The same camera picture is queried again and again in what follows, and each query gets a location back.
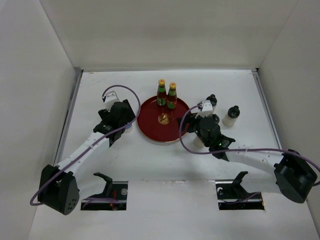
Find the grinder jar chrome top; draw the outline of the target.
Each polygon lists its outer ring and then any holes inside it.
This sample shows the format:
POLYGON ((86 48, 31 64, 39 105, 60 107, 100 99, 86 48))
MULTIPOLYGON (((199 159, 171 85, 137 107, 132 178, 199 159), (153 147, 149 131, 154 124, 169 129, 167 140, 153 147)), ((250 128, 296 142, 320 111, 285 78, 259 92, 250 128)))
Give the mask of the grinder jar chrome top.
POLYGON ((194 143, 194 145, 195 145, 196 147, 198 147, 198 148, 200 148, 200 149, 202 149, 202 148, 204 147, 204 144, 202 143, 201 139, 200 139, 198 136, 196 136, 196 137, 194 138, 193 143, 194 143))

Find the silver-lid salt jar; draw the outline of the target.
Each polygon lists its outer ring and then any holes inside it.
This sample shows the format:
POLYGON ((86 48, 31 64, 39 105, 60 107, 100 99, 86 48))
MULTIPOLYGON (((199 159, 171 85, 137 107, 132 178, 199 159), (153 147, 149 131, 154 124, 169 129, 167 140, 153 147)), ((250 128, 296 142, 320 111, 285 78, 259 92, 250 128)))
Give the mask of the silver-lid salt jar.
POLYGON ((125 125, 125 128, 124 128, 124 132, 127 134, 127 133, 130 133, 132 131, 133 127, 132 127, 132 124, 126 124, 125 125))

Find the green-label sauce bottle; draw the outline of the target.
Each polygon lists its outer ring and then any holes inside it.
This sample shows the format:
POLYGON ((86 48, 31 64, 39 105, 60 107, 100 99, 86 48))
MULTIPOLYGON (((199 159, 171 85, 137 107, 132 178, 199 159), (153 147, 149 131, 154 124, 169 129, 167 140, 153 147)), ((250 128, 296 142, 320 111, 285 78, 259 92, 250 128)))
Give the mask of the green-label sauce bottle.
POLYGON ((166 97, 166 105, 169 109, 173 110, 177 105, 177 84, 175 82, 171 82, 169 84, 169 90, 166 97))
POLYGON ((167 104, 166 82, 164 79, 158 81, 156 98, 159 106, 165 106, 167 104))

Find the clear grinder jar black top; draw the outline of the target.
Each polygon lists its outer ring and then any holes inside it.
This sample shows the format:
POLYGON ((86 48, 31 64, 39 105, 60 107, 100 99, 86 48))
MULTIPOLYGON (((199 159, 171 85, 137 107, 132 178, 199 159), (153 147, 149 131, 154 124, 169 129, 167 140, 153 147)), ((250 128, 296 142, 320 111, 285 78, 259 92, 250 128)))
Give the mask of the clear grinder jar black top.
POLYGON ((214 119, 214 122, 215 122, 216 124, 219 124, 219 122, 220 122, 220 118, 219 118, 219 116, 218 116, 218 115, 216 115, 216 114, 212 114, 212 115, 211 115, 211 117, 214 119))

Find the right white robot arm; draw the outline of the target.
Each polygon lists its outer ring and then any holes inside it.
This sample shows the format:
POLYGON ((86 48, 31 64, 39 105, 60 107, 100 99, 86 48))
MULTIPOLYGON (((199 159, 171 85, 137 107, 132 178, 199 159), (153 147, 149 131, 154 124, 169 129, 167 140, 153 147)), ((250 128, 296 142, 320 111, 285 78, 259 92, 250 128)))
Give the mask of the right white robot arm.
POLYGON ((246 201, 260 192, 281 194, 292 202, 305 202, 311 189, 320 184, 315 163, 293 149, 250 148, 221 133, 218 116, 199 116, 185 113, 177 119, 178 131, 196 134, 208 148, 207 154, 228 163, 239 163, 262 171, 253 174, 239 172, 232 180, 218 183, 216 190, 221 199, 246 201))

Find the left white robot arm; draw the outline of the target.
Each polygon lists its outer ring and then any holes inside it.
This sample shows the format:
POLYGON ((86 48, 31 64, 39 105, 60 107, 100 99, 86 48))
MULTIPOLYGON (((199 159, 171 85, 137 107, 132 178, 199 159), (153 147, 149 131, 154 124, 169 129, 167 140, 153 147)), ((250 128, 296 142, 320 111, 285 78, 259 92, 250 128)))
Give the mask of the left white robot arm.
POLYGON ((115 100, 110 108, 98 111, 101 121, 85 142, 58 165, 44 167, 41 172, 37 200, 63 215, 77 206, 83 188, 80 176, 85 166, 101 152, 110 148, 136 119, 128 100, 115 100))

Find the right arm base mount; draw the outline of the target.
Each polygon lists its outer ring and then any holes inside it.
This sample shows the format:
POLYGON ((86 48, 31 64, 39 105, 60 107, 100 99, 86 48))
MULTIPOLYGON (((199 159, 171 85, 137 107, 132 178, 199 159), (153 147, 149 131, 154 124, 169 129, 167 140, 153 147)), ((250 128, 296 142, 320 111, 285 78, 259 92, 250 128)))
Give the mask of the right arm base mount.
POLYGON ((243 178, 247 174, 247 171, 241 171, 235 179, 215 182, 219 210, 265 210, 262 194, 260 192, 247 192, 241 186, 243 178))

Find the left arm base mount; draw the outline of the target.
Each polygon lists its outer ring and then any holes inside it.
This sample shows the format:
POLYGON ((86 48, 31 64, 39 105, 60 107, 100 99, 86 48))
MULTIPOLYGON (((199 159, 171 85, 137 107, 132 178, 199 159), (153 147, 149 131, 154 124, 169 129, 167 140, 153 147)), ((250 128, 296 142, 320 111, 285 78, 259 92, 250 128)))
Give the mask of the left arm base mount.
POLYGON ((82 197, 80 209, 82 211, 125 211, 129 183, 127 181, 113 181, 105 174, 93 174, 93 182, 85 185, 80 191, 82 197))

